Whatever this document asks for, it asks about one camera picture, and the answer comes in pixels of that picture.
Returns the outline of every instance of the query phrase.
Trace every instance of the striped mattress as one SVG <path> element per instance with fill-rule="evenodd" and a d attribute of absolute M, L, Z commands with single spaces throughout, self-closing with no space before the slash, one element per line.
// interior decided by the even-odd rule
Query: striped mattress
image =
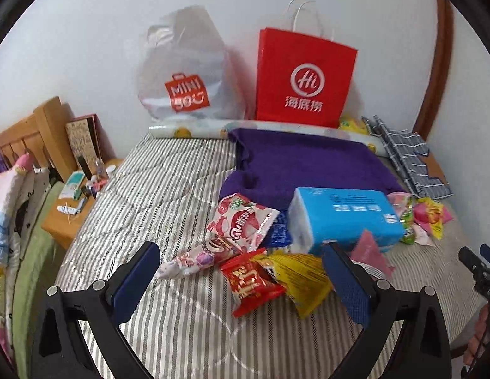
<path fill-rule="evenodd" d="M 167 261 L 207 238 L 223 180 L 235 164 L 234 144 L 218 139 L 143 138 L 92 207 L 57 277 L 63 291 L 108 279 L 146 240 Z M 387 257 L 392 284 L 438 293 L 450 340 L 479 303 L 457 260 L 466 245 L 457 220 L 435 248 L 398 244 Z M 182 280 L 154 278 L 128 323 L 120 326 L 155 378 L 328 378 L 360 332 L 332 293 L 305 320 L 285 296 L 242 317 L 219 270 Z M 396 322 L 372 372 L 385 368 L 401 325 Z M 82 332 L 104 378 L 109 371 L 87 322 Z"/>

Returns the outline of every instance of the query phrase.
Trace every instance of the green bed sheet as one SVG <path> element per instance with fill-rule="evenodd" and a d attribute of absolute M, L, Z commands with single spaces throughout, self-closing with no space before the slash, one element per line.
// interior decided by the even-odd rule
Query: green bed sheet
<path fill-rule="evenodd" d="M 41 229 L 41 224 L 63 186 L 61 182 L 55 183 L 46 197 L 34 223 L 15 283 L 12 334 L 17 374 L 20 379 L 29 378 L 34 329 L 41 300 L 48 287 L 53 285 L 66 254 L 66 250 L 56 243 L 49 233 Z"/>

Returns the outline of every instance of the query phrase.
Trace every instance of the hi logo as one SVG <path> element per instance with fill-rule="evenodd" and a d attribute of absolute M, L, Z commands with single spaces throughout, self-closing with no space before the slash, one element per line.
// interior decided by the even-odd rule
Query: hi logo
<path fill-rule="evenodd" d="M 290 75 L 290 84 L 294 92 L 306 98 L 320 94 L 325 83 L 324 73 L 314 64 L 301 64 Z"/>
<path fill-rule="evenodd" d="M 173 80 L 165 82 L 171 108 L 176 112 L 194 111 L 210 106 L 203 80 L 197 75 L 173 74 Z"/>

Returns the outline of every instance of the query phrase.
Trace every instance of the black mechanical device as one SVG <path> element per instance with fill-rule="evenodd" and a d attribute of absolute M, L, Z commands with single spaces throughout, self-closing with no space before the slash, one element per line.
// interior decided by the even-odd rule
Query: black mechanical device
<path fill-rule="evenodd" d="M 490 263 L 490 247 L 483 244 L 480 254 Z M 489 303 L 489 316 L 487 318 L 487 329 L 482 340 L 478 344 L 477 354 L 483 350 L 479 358 L 475 358 L 469 368 L 463 367 L 461 378 L 484 379 L 490 378 L 490 268 L 488 268 L 469 248 L 463 247 L 459 251 L 459 260 L 473 273 L 475 279 L 475 290 L 480 293 Z"/>
<path fill-rule="evenodd" d="M 108 281 L 94 281 L 88 289 L 76 292 L 50 287 L 34 338 L 31 378 L 101 377 L 80 329 L 79 320 L 86 320 L 115 378 L 151 379 L 119 325 L 132 316 L 159 262 L 157 245 L 145 242 Z M 448 336 L 433 288 L 405 292 L 395 290 L 388 281 L 374 281 L 337 244 L 326 248 L 323 262 L 339 264 L 345 279 L 335 283 L 337 292 L 343 281 L 346 285 L 339 295 L 353 317 L 363 317 L 365 326 L 332 379 L 367 378 L 396 320 L 402 320 L 403 327 L 382 378 L 451 377 Z"/>

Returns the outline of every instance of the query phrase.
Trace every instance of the white plastic bag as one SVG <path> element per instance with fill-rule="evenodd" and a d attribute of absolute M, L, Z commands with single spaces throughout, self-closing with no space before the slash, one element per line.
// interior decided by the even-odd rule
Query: white plastic bag
<path fill-rule="evenodd" d="M 137 87 L 152 117 L 244 118 L 245 101 L 229 54 L 204 7 L 167 15 L 149 28 L 147 40 Z"/>

